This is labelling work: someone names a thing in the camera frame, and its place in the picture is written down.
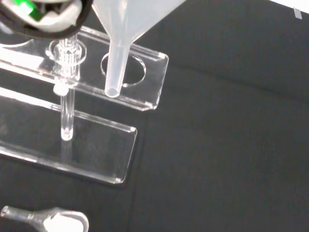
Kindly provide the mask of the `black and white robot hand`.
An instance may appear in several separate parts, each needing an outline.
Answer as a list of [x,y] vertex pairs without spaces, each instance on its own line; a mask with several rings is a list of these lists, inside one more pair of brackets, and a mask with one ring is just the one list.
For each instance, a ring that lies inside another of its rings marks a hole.
[[92,10],[92,0],[2,0],[0,29],[32,39],[76,34]]

